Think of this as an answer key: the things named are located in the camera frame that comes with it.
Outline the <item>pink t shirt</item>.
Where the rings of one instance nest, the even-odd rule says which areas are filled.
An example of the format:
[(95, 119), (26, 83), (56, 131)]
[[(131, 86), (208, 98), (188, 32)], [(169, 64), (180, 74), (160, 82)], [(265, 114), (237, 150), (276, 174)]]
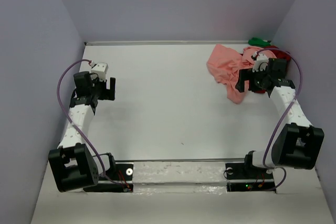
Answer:
[(206, 63), (215, 81), (226, 86), (227, 98), (236, 104), (240, 104), (246, 95), (246, 92), (239, 92), (235, 88), (239, 71), (254, 66), (251, 56), (259, 49), (259, 47), (249, 46), (240, 54), (232, 48), (216, 45)]

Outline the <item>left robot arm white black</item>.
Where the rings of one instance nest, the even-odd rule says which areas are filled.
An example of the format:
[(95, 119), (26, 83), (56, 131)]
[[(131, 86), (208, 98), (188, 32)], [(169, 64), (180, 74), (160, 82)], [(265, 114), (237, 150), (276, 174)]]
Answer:
[(74, 74), (75, 90), (65, 111), (66, 130), (48, 162), (60, 192), (96, 186), (106, 176), (106, 167), (98, 151), (88, 140), (90, 123), (100, 100), (115, 99), (115, 78), (106, 79), (103, 70)]

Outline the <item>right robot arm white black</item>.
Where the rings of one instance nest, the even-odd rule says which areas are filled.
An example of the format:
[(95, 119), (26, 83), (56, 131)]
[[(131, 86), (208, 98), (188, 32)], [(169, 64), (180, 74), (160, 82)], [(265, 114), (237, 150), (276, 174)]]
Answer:
[(298, 100), (299, 88), (286, 78), (287, 61), (252, 56), (255, 62), (242, 69), (236, 83), (239, 92), (265, 91), (274, 103), (280, 119), (263, 151), (250, 151), (244, 159), (247, 169), (291, 167), (311, 170), (315, 167), (324, 139), (321, 128), (314, 127), (305, 116)]

